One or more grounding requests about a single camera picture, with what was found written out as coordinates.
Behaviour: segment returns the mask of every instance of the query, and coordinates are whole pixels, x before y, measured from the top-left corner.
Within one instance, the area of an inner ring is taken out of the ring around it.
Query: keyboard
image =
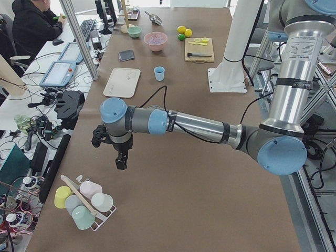
[[[82,33],[83,33],[83,36],[86,42],[90,40],[90,31],[93,29],[95,23],[96,23],[96,20],[94,19],[86,19],[80,25],[80,29],[82,30]]]

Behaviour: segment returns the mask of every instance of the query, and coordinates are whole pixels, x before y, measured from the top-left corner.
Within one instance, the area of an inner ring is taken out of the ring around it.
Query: pink bowl
[[[157,31],[146,34],[143,40],[152,51],[161,51],[166,46],[168,37],[165,33]]]

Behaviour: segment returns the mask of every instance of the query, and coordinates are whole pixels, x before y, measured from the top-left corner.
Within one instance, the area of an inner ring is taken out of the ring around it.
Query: wooden cutting board
[[[192,45],[188,41],[194,42],[195,38],[185,38],[184,61],[186,62],[215,62],[214,48],[212,46],[212,39],[209,38],[207,46]],[[212,54],[211,57],[188,57],[187,53],[203,53]]]

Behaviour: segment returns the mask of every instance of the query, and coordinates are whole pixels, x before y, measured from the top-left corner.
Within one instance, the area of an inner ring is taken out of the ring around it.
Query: computer mouse
[[[54,46],[57,46],[57,45],[59,45],[59,44],[62,44],[64,41],[63,40],[61,40],[61,39],[54,39],[53,41],[52,41],[52,44],[54,45]]]

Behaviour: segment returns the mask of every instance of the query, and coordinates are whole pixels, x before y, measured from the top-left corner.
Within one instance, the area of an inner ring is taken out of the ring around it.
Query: yellow cup
[[[54,204],[57,208],[66,208],[65,200],[72,194],[71,189],[67,186],[61,186],[56,190]]]

